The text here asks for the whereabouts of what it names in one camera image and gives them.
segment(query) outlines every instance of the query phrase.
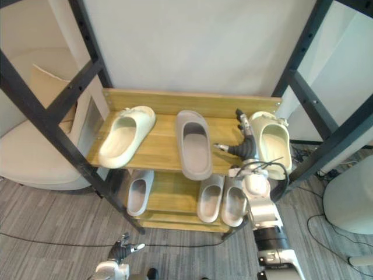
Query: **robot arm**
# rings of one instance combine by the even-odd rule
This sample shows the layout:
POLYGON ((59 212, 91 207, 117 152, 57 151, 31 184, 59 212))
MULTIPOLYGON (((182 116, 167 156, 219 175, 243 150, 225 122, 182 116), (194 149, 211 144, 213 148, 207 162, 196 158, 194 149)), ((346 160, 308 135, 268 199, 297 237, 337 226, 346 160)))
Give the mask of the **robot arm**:
POLYGON ((234 147, 215 144, 215 147, 242 159, 243 167, 230 169, 228 175, 242 181, 242 191, 248 201, 248 215, 258 248, 259 265, 265 268, 258 273, 258 279, 305 280, 273 202, 283 195, 287 182, 282 182, 271 191, 267 180, 268 172, 261 169, 262 162, 255 158, 255 141, 251 135, 247 116, 239 109, 236 114, 241 122, 238 127, 244 135, 243 143, 234 147))

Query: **slipper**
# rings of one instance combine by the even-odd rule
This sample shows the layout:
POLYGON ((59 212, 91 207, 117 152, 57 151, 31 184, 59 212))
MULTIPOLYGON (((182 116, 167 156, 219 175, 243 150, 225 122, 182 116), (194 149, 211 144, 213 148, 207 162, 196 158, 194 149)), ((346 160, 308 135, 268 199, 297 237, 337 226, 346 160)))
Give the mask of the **slipper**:
POLYGON ((224 176, 212 174, 200 182, 197 215, 202 222, 212 223, 219 214, 223 196, 224 176))
POLYGON ((144 213, 154 181, 153 170, 135 170, 128 191, 127 213, 139 216, 144 213))
POLYGON ((176 119, 176 135, 184 176, 196 181, 209 178, 212 158, 205 119, 194 111, 180 111, 176 119))
POLYGON ((154 111, 147 106, 126 108, 113 121, 108 137, 98 152, 98 161, 107 168, 126 165, 156 122, 154 111))
MULTIPOLYGON (((270 162, 281 158, 276 162, 282 163, 290 174, 291 155, 286 120, 276 118, 275 115, 268 112, 256 112, 250 117, 249 123, 260 160, 270 162)), ((278 165, 270 165, 266 170, 268 170, 269 177, 272 179, 285 179, 284 171, 278 165)))
POLYGON ((226 177, 224 184, 221 218, 229 226, 239 226, 246 210, 247 200, 242 192, 242 182, 235 178, 226 177))

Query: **gray carpet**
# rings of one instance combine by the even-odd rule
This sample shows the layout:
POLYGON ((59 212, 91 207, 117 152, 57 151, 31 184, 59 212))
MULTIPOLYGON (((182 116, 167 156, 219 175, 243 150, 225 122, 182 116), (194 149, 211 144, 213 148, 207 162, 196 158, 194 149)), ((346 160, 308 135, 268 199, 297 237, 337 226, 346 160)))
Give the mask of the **gray carpet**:
MULTIPOLYGON (((356 159, 370 154, 362 150, 356 159)), ((322 194, 324 183, 315 176, 303 188, 322 194)), ((279 203, 291 245, 307 279, 371 279, 352 270, 342 260, 320 247, 307 232, 307 217, 322 212, 321 200, 296 189, 279 203)), ((131 242, 157 244, 212 244, 220 234, 180 230, 147 229, 138 235, 104 199, 94 193, 72 194, 38 190, 9 180, 0 182, 1 232, 28 239, 75 244, 112 244, 124 232, 131 242)), ((373 248, 354 244, 336 234, 323 218, 311 224, 314 235, 344 258, 373 254, 373 248)), ((373 236, 340 233, 373 244, 373 236)), ((82 248, 36 244, 0 236, 0 279, 86 279, 105 260, 109 247, 82 248)), ((256 279, 260 270, 250 226, 225 243, 207 248, 146 247, 127 258, 132 273, 159 270, 161 279, 256 279)), ((373 267, 360 270, 373 274, 373 267)))

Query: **white slide sandal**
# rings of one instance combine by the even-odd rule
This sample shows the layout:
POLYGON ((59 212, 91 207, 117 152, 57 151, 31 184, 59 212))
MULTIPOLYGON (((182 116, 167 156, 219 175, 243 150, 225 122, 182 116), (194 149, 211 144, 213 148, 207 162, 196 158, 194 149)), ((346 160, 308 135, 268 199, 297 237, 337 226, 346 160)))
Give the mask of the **white slide sandal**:
MULTIPOLYGON (((291 155, 286 120, 276 118, 275 115, 268 112, 256 112, 250 117, 249 123, 260 160, 270 162, 281 158, 276 162, 282 163, 290 174, 291 155)), ((280 166, 270 165, 266 169, 270 178, 285 179, 284 171, 280 166)))
POLYGON ((98 152, 100 164, 107 168, 126 165, 155 122, 156 114, 148 106, 136 106, 121 111, 98 152))
POLYGON ((127 213, 139 216, 144 213, 154 181, 154 170, 135 170, 128 191, 127 213))
POLYGON ((221 218, 229 226, 239 226, 246 210, 246 198, 242 192, 242 182, 235 178, 226 177, 224 184, 221 218))
POLYGON ((212 174, 200 182, 197 215, 202 222, 212 223, 219 215, 224 176, 212 174))

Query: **metal frame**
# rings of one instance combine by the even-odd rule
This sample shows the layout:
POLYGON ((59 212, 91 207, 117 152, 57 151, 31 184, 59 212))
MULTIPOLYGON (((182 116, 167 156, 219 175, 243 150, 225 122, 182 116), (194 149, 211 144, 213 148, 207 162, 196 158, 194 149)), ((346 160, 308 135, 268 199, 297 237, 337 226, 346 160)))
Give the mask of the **metal frame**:
MULTIPOLYGON (((3 8, 15 2, 17 1, 2 1, 1 7, 3 8)), ((0 87, 33 125, 92 185, 94 190, 98 191, 139 233, 144 234, 145 229, 138 224, 136 219, 128 215, 123 202, 116 196, 114 184, 118 184, 123 174, 111 170, 107 180, 104 181, 97 174, 97 168, 86 160, 58 126, 71 106, 78 100, 79 96, 96 75, 98 75, 104 87, 112 87, 110 77, 98 49, 96 38, 89 25, 89 18, 83 1, 69 0, 69 2, 80 32, 85 38, 91 60, 79 71, 48 108, 44 108, 1 51, 0 87)))
MULTIPOLYGON (((0 1, 0 8, 4 8, 18 1, 21 0, 2 0, 0 1)), ((319 170, 373 125, 373 110, 371 110, 373 108, 373 95, 370 96, 344 124, 338 127, 325 106, 297 71, 332 1, 333 0, 316 0, 315 6, 298 39, 294 51, 272 94, 272 96, 275 97, 282 97, 286 88, 291 86, 324 140, 319 148, 290 174, 291 183, 289 190, 296 187, 301 180, 306 179, 319 170)), ((373 3, 371 3, 370 0, 338 1, 367 16, 373 17, 373 3)), ((74 102, 77 101, 95 75, 98 75, 103 87, 112 88, 110 76, 104 65, 104 60, 90 25, 83 1, 69 0, 69 3, 91 60, 79 71, 52 104, 45 109, 1 51, 1 89, 3 89, 6 95, 59 152, 92 184, 93 188, 101 193, 115 209, 122 213, 124 218, 127 219, 138 232, 144 234, 144 228, 138 224, 137 220, 127 214, 123 203, 115 195, 115 185, 121 180, 120 176, 123 176, 123 174, 113 170, 107 180, 103 181, 97 174, 97 169, 85 159, 58 126, 64 115, 74 102)))
MULTIPOLYGON (((373 18, 373 5, 371 5, 370 0, 338 1, 373 18)), ((286 88, 290 86, 323 139, 323 143, 320 144, 318 149, 290 174, 290 186, 287 192, 297 187, 300 181, 307 179, 310 175, 321 169, 373 126, 373 95, 371 95, 364 104, 339 127, 328 110, 318 99, 315 92, 297 71, 331 3, 332 0, 317 0, 298 43, 272 94, 272 96, 282 97, 286 88)))

